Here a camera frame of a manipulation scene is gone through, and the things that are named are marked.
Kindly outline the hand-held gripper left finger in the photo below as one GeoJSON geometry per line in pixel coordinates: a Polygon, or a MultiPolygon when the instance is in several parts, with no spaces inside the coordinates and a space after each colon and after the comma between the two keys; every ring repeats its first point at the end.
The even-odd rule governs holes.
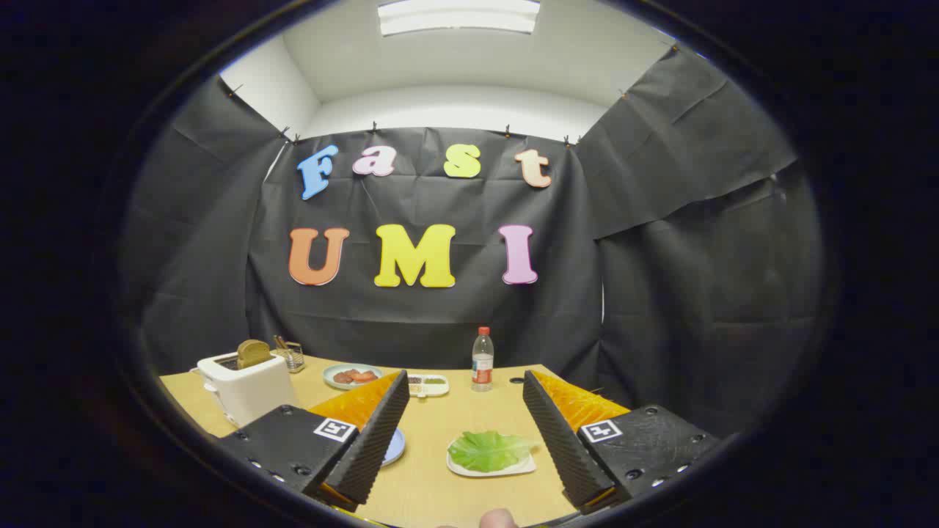
{"type": "Polygon", "coordinates": [[[402,369],[309,410],[278,406],[218,444],[275,483],[355,511],[367,502],[408,404],[408,371],[402,369]]]}

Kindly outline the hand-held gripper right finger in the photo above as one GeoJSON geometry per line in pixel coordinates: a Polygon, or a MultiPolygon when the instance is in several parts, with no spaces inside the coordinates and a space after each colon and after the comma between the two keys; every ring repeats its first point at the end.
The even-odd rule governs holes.
{"type": "Polygon", "coordinates": [[[660,488],[720,442],[660,405],[629,410],[534,370],[525,372],[522,397],[563,494],[581,514],[660,488]]]}

